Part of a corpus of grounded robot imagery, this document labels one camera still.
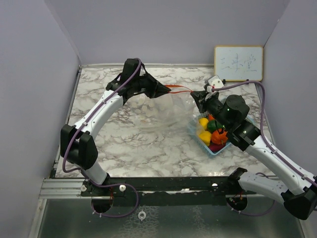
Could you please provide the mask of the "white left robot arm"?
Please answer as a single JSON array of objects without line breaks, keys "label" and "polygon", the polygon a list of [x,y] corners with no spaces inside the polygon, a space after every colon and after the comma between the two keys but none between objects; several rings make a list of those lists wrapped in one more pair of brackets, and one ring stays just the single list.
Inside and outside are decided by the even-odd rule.
[{"label": "white left robot arm", "polygon": [[98,102],[74,125],[64,125],[60,131],[60,155],[62,163],[74,164],[76,170],[92,184],[97,195],[109,191],[109,175],[97,161],[98,150],[95,139],[108,119],[131,97],[145,94],[157,98],[171,89],[161,84],[145,69],[139,58],[127,59],[122,72],[108,85]]}]

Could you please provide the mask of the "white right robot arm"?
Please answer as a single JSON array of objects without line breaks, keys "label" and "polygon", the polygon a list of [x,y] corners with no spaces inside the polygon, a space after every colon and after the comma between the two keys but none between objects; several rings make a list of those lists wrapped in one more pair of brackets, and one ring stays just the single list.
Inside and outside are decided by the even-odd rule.
[{"label": "white right robot arm", "polygon": [[257,176],[238,168],[227,182],[228,190],[238,194],[253,191],[281,204],[294,217],[306,220],[317,206],[317,178],[301,168],[272,143],[247,119],[249,106],[240,95],[230,95],[224,102],[218,93],[191,93],[199,112],[211,114],[224,128],[229,141],[241,151],[255,157],[271,170],[279,181]]}]

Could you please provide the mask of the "clear zip bag orange zipper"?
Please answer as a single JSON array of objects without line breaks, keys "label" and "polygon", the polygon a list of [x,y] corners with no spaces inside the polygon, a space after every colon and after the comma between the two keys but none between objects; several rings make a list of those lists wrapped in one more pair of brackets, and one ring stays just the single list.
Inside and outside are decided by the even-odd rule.
[{"label": "clear zip bag orange zipper", "polygon": [[148,132],[180,131],[197,118],[198,108],[190,95],[193,90],[177,84],[167,87],[171,91],[158,98],[141,94],[128,101],[137,128]]}]

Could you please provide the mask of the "orange toy pumpkin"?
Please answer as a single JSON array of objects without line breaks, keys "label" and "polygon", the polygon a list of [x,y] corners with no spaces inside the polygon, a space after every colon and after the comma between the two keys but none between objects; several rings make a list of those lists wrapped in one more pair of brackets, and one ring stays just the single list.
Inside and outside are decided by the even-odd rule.
[{"label": "orange toy pumpkin", "polygon": [[227,143],[228,138],[227,138],[227,131],[223,129],[218,129],[212,133],[212,138],[211,138],[212,143],[214,144],[223,144]]}]

